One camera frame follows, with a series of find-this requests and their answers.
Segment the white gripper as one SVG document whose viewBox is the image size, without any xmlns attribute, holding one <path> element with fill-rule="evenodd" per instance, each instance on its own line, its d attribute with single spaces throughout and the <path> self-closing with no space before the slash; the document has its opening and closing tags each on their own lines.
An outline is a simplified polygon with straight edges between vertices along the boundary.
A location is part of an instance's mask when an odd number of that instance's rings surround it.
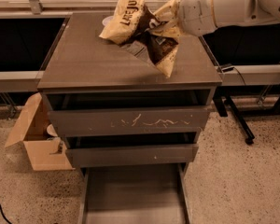
<svg viewBox="0 0 280 224">
<path fill-rule="evenodd" d="M 154 15 L 159 21 L 164 21 L 152 29 L 152 34 L 157 36 L 178 39 L 183 32 L 202 36 L 217 29 L 213 0 L 169 0 Z"/>
</svg>

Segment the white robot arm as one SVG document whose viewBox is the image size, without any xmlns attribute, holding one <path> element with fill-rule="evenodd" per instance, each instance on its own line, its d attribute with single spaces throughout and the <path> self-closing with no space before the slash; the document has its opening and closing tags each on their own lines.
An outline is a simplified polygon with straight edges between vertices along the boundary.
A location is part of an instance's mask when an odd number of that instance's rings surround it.
<svg viewBox="0 0 280 224">
<path fill-rule="evenodd" d="M 280 0 L 170 0 L 155 16 L 166 29 L 202 36 L 221 27 L 280 23 Z"/>
</svg>

